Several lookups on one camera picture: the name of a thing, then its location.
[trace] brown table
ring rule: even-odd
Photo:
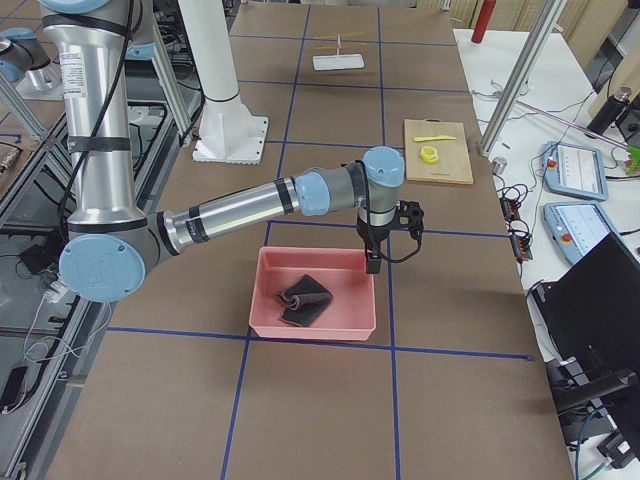
[[[314,72],[314,46],[338,31],[366,68]],[[183,151],[161,208],[402,147],[405,118],[464,123],[475,183],[405,186],[424,247],[376,277],[367,342],[247,327],[259,248],[361,248],[353,211],[253,226],[158,267],[118,305],[47,478],[572,478],[449,17],[248,4],[231,40],[243,101],[270,118],[263,160]]]

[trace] table surface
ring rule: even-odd
[[[469,88],[471,91],[492,93],[495,90],[491,85],[492,80],[503,86],[506,84],[526,41],[527,33],[488,31],[481,44],[472,43],[470,41],[471,34],[471,30],[455,30]],[[596,94],[592,92],[593,89],[589,81],[562,36],[552,34],[529,77],[529,92],[522,96],[521,100],[543,110],[557,111],[588,97],[582,108],[580,105],[576,105],[556,114],[561,118],[585,126],[591,120],[588,113],[589,105],[596,98]],[[480,120],[489,120],[495,106],[495,101],[487,100],[481,95],[474,96],[475,111]],[[510,117],[518,117],[528,112],[530,111],[516,105]],[[482,130],[487,125],[482,121],[479,121],[479,124]],[[540,280],[555,281],[569,270],[570,265],[565,261],[543,225],[542,206],[549,202],[577,200],[554,194],[546,188],[543,189],[540,178],[537,178],[536,181],[531,175],[530,160],[544,150],[544,145],[547,142],[557,141],[563,135],[563,141],[566,143],[599,148],[606,166],[613,167],[616,161],[625,159],[625,154],[621,149],[616,149],[613,152],[614,158],[608,144],[590,139],[575,129],[568,130],[566,134],[565,130],[566,127],[561,123],[542,115],[511,120],[507,122],[499,141],[489,155],[489,158],[501,156],[508,160],[507,168],[502,175],[507,185],[521,182],[533,186],[534,183],[537,183],[534,191],[529,194],[520,209],[522,218],[532,227],[535,224],[532,245],[533,261],[525,263],[523,269],[522,286],[524,289],[528,289]],[[616,140],[622,140],[615,128],[609,129],[605,134]],[[534,160],[534,170],[540,171],[540,161],[539,157]],[[620,166],[608,169],[606,172],[607,175],[612,176],[625,175],[625,170]],[[496,186],[502,187],[502,182],[499,179],[496,179]],[[640,226],[640,217],[638,216],[640,196],[638,195],[637,180],[608,182],[607,186],[609,199],[603,202],[602,206],[618,231],[638,228]],[[640,234],[626,236],[623,239],[630,250],[634,252],[640,246]],[[557,356],[557,352],[549,340],[544,321],[531,300],[529,300],[529,310],[545,359]],[[595,450],[595,445],[600,443],[604,437],[606,435],[590,439],[581,450],[580,464],[583,476],[602,461],[602,456]],[[623,470],[607,468],[599,474],[599,478],[616,480],[631,480],[639,477],[640,462],[637,460],[634,460]]]
[[[314,72],[337,32],[366,67]],[[405,185],[424,248],[376,277],[366,342],[247,327],[259,248],[361,248],[355,212],[256,225],[159,266],[118,305],[47,478],[571,478],[448,15],[248,4],[231,42],[244,103],[270,118],[263,160],[186,149],[160,208],[402,151],[405,118],[463,123],[474,185]]]

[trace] black monitor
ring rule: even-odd
[[[542,297],[562,358],[575,357],[591,381],[622,369],[640,375],[640,263],[617,235],[606,236]],[[640,458],[640,388],[602,401]]]

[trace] pink bin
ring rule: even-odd
[[[253,287],[249,325],[261,337],[308,340],[366,340],[376,328],[373,275],[365,273],[362,250],[262,247]],[[280,320],[277,294],[311,275],[333,295],[309,327]]]

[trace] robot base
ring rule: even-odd
[[[269,119],[252,116],[239,96],[228,102],[207,100],[193,159],[258,164],[268,126]]]

